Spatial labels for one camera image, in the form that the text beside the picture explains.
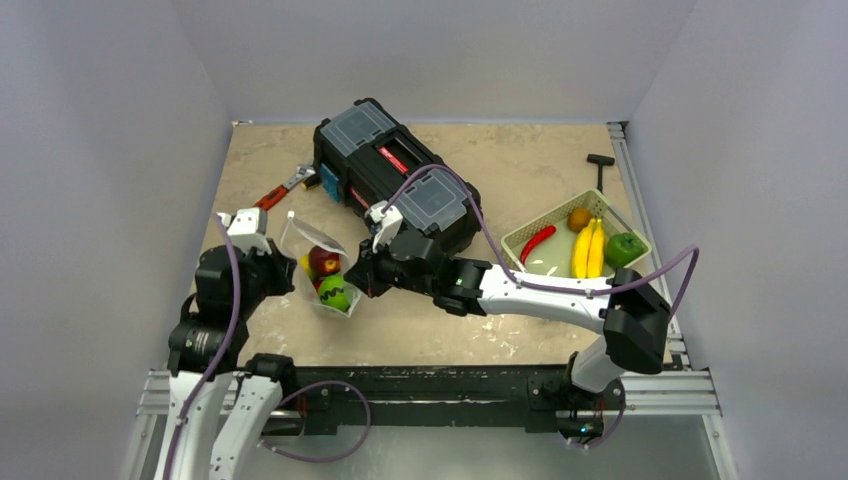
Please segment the green toy watermelon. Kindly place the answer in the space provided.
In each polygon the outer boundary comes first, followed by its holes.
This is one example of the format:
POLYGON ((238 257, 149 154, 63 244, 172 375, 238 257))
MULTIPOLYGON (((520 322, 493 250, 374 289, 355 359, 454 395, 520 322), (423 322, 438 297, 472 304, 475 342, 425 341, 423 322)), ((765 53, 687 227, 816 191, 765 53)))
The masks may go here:
POLYGON ((346 283, 342 274, 333 274, 323 278, 317 289, 321 304, 346 312, 351 305, 346 292, 346 283))

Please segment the dark red apple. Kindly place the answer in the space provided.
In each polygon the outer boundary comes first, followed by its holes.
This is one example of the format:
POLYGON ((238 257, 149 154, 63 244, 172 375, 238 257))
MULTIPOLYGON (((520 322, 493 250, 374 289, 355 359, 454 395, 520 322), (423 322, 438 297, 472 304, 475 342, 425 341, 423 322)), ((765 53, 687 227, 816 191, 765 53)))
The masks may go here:
POLYGON ((337 252, 314 246, 308 253, 309 263, 316 278, 324 278, 340 272, 341 257, 337 252))

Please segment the clear zip top bag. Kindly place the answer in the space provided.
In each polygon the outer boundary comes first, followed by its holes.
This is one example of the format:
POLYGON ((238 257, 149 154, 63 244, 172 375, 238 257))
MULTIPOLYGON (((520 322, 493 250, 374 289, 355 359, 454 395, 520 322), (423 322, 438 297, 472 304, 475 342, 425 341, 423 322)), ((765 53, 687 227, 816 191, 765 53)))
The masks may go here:
POLYGON ((295 291, 317 315, 336 319, 353 315, 361 293, 344 278, 352 262, 338 241, 290 210, 279 247, 295 260, 295 291))

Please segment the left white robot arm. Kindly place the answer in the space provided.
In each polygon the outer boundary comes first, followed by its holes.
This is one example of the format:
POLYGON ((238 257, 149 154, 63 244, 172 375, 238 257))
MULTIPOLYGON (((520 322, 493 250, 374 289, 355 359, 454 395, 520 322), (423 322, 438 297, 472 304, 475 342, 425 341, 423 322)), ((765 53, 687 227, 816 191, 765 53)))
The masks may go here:
POLYGON ((238 365, 248 319, 267 297, 293 291, 295 267, 274 244, 201 255, 196 291, 168 339, 168 418, 155 478, 237 478, 271 412, 297 399, 292 358, 256 354, 238 365))

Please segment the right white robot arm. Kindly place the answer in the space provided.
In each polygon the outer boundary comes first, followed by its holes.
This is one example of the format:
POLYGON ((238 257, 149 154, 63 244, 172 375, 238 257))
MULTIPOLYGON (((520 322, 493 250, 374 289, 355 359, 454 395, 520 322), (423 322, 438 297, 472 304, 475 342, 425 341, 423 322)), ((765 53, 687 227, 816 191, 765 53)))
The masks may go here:
POLYGON ((489 261, 450 257, 413 231, 379 245, 364 240, 345 280, 370 298, 391 288, 429 297, 456 315, 516 314, 560 321, 597 334, 570 360, 561 381, 564 399, 584 407, 625 372, 663 369, 672 309, 638 272, 565 278, 521 273, 489 261))

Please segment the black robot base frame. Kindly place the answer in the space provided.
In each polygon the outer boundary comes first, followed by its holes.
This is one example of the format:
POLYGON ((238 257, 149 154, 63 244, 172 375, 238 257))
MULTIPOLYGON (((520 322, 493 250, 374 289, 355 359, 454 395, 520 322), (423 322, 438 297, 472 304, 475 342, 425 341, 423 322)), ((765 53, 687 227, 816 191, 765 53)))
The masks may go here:
POLYGON ((595 439, 603 415, 623 407, 624 385, 599 394, 574 386, 571 368, 553 365, 299 367, 266 431, 291 420, 306 435, 334 435, 341 426, 520 428, 595 439))

